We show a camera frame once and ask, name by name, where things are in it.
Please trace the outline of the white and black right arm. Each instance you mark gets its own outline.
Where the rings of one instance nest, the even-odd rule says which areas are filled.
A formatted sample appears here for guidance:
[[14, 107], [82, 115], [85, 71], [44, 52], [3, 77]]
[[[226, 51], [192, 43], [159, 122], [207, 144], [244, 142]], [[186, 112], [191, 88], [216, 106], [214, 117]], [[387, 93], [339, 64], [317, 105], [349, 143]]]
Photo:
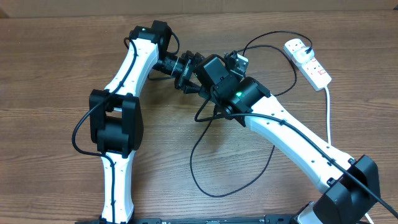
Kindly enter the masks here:
[[210, 55], [195, 67], [206, 101], [215, 103], [214, 119], [235, 119], [269, 140], [319, 190], [322, 196], [291, 223], [359, 223], [380, 201], [376, 163], [366, 155], [356, 160], [309, 130], [264, 85], [244, 77], [247, 62], [237, 57], [222, 63]]

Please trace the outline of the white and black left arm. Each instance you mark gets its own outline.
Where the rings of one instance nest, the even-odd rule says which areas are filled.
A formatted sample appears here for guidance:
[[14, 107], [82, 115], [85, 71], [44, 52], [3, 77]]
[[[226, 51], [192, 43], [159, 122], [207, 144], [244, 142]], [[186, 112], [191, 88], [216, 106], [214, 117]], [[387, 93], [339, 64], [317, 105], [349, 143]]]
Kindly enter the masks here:
[[164, 73], [184, 93], [200, 87], [189, 78], [193, 54], [178, 57], [168, 46], [174, 33], [166, 22], [137, 26], [124, 43], [126, 57], [104, 90], [89, 97], [90, 134], [104, 167], [104, 207], [99, 223], [132, 223], [132, 162], [142, 142], [144, 125], [139, 96], [151, 70]]

